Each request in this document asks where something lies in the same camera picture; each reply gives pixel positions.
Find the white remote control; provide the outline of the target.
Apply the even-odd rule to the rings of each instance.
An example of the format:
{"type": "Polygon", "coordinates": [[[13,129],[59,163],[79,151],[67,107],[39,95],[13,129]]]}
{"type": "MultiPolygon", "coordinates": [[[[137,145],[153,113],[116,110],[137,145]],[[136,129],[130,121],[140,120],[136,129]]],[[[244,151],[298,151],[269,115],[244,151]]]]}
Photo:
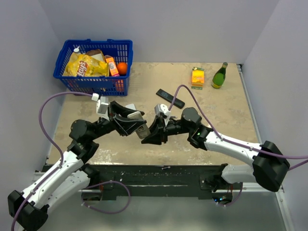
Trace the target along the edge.
{"type": "Polygon", "coordinates": [[[131,110],[136,110],[135,104],[133,104],[133,103],[127,104],[125,107],[128,108],[128,109],[131,109],[131,110]]]}

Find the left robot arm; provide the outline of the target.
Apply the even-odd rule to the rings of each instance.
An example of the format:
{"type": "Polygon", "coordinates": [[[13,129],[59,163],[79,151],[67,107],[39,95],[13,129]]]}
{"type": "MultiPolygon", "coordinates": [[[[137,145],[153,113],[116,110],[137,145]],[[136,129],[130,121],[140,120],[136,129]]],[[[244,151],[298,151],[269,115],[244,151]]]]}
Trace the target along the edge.
{"type": "Polygon", "coordinates": [[[128,136],[146,124],[144,112],[115,101],[97,102],[97,112],[100,117],[95,122],[79,119],[72,123],[72,142],[49,170],[21,192],[9,194],[12,229],[19,223],[26,231],[39,230],[60,203],[79,190],[99,185],[99,172],[87,163],[99,147],[95,139],[112,131],[128,136]]]}

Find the grey remote control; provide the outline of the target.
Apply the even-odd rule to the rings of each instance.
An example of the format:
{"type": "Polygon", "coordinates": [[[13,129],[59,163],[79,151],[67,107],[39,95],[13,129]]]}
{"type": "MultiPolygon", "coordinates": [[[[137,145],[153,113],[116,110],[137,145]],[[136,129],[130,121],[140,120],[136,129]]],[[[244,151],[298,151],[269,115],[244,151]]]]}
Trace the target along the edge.
{"type": "MultiPolygon", "coordinates": [[[[141,115],[141,112],[137,111],[134,113],[131,113],[127,116],[129,119],[136,119],[136,120],[143,120],[143,117],[141,115]]],[[[150,135],[150,130],[146,124],[143,124],[140,126],[137,130],[136,133],[140,139],[146,138],[148,135],[150,135]]]]}

